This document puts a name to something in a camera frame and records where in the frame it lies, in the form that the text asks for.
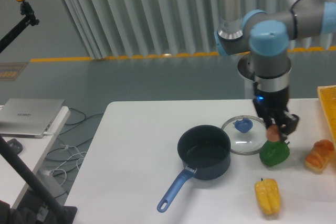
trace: handle hole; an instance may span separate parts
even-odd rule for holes
[[[160,206],[160,209],[164,209],[166,207],[166,205],[168,204],[168,201],[165,199],[163,202],[162,202],[162,205]]]

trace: silver laptop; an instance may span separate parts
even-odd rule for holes
[[[9,99],[0,110],[0,135],[42,138],[63,103],[63,99]]]

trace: saucepan handle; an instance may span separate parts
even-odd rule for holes
[[[173,199],[180,191],[184,183],[195,176],[196,170],[189,167],[184,168],[180,174],[176,177],[173,184],[170,186],[166,194],[161,199],[160,203],[157,206],[159,212],[166,212],[169,205],[173,202]]]

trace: saucepan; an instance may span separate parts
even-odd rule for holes
[[[223,175],[230,166],[230,149],[228,135],[218,127],[200,125],[185,132],[177,144],[184,169],[161,199],[157,210],[166,212],[187,180],[211,180]]]

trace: pot lid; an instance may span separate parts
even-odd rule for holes
[[[229,136],[231,152],[238,155],[259,153],[267,141],[266,126],[255,116],[240,115],[227,120],[222,130]]]

